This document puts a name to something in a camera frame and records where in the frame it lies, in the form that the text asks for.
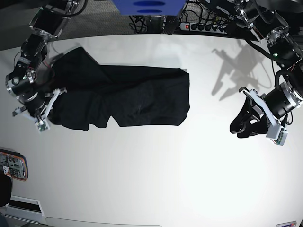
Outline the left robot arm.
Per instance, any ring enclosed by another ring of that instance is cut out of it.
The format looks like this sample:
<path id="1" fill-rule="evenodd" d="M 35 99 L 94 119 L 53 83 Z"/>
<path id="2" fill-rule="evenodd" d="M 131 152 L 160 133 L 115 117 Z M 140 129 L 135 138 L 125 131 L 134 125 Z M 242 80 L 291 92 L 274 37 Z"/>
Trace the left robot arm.
<path id="1" fill-rule="evenodd" d="M 283 145 L 288 135 L 288 116 L 303 105 L 303 50 L 289 33 L 288 22 L 278 13 L 290 9 L 281 1 L 236 0 L 235 11 L 246 27 L 268 50 L 247 39 L 247 44 L 276 63 L 280 70 L 274 74 L 274 89 L 258 94 L 241 87 L 246 96 L 243 107 L 230 124 L 230 133 L 238 138 L 264 134 L 276 145 Z"/>

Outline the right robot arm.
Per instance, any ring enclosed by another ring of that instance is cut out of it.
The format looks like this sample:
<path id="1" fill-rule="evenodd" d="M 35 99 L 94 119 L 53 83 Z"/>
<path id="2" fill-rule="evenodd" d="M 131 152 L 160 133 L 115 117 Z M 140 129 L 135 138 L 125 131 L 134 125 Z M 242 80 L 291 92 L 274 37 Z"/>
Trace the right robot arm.
<path id="1" fill-rule="evenodd" d="M 46 59 L 48 43 L 60 36 L 72 17 L 86 9 L 88 1 L 82 3 L 82 8 L 77 10 L 79 0 L 49 0 L 31 20 L 32 33 L 23 42 L 14 70 L 5 80 L 7 91 L 23 104 L 20 111 L 28 111 L 33 117 L 41 116 L 49 104 L 50 97 L 36 83 L 37 70 Z"/>

